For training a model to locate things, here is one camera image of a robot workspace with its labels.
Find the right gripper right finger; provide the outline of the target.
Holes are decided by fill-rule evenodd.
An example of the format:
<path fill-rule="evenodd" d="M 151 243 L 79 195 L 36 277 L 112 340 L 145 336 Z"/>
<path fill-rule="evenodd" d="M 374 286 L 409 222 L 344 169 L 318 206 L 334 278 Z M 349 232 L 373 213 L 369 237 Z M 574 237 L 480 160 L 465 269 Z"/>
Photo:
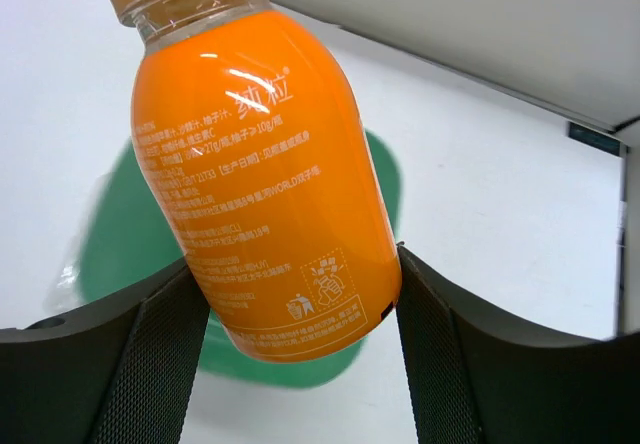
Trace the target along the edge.
<path fill-rule="evenodd" d="M 396 307 L 422 443 L 635 443 L 639 337 L 594 340 L 516 316 L 405 247 Z"/>

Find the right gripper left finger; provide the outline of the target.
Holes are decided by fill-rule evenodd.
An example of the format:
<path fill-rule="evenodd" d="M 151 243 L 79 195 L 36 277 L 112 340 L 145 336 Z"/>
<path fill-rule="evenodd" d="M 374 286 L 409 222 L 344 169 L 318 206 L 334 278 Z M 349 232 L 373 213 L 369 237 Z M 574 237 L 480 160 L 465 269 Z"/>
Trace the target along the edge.
<path fill-rule="evenodd" d="M 1 332 L 4 443 L 177 443 L 209 306 L 184 260 Z"/>

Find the orange plastic bottle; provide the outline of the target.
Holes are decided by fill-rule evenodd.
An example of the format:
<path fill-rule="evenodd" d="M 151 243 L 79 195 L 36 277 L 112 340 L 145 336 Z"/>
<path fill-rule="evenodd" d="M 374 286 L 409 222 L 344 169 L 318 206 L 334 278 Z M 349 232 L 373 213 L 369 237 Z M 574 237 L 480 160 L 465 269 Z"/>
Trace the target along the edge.
<path fill-rule="evenodd" d="M 233 344 L 296 363 L 394 307 L 397 249 L 349 82 L 270 0 L 110 0 L 144 44 L 141 172 Z"/>

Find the clear plastic bottle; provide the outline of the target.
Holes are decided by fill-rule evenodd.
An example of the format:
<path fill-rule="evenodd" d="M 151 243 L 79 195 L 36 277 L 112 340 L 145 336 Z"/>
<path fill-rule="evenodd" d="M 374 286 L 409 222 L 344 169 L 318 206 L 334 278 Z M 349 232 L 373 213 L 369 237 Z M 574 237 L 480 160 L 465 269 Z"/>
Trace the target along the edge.
<path fill-rule="evenodd" d="M 111 172 L 100 175 L 83 204 L 79 221 L 65 249 L 60 271 L 55 275 L 44 300 L 44 310 L 49 314 L 65 313 L 84 303 L 80 292 L 81 252 L 94 221 L 96 209 L 111 176 Z"/>

